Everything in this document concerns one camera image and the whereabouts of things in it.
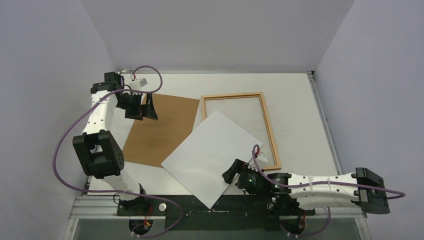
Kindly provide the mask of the brown cardboard backing board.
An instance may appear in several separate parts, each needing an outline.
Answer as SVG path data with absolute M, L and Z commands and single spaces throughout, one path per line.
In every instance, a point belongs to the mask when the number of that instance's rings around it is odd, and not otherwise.
M 191 134 L 199 99 L 154 93 L 158 120 L 135 120 L 123 147 L 126 162 L 162 166 L 162 162 Z

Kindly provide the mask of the printed plant photo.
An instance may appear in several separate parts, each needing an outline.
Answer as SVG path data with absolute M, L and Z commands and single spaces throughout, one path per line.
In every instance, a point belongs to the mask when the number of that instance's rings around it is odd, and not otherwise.
M 228 188 L 222 174 L 235 159 L 249 162 L 263 142 L 219 111 L 214 111 L 162 162 L 208 209 Z

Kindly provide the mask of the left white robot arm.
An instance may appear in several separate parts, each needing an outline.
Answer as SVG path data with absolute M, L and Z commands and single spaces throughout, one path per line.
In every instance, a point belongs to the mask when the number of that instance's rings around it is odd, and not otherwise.
M 72 145 L 87 176 L 107 183 L 118 192 L 117 215 L 141 216 L 152 209 L 151 203 L 143 196 L 146 192 L 141 184 L 134 181 L 124 169 L 125 158 L 122 149 L 113 137 L 114 110 L 125 111 L 126 119 L 158 120 L 151 93 L 142 103 L 142 94 L 123 93 L 124 78 L 116 72 L 106 72 L 104 82 L 95 83 L 90 89 L 92 107 L 82 134 L 72 139 Z

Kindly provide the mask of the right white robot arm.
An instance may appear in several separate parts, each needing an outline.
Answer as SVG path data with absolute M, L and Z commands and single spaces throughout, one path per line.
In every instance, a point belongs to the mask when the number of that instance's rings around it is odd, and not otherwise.
M 306 176 L 270 173 L 236 159 L 222 173 L 225 183 L 265 201 L 270 214 L 314 215 L 316 208 L 360 208 L 368 214 L 389 214 L 384 179 L 373 171 L 357 167 L 355 172 L 336 176 Z

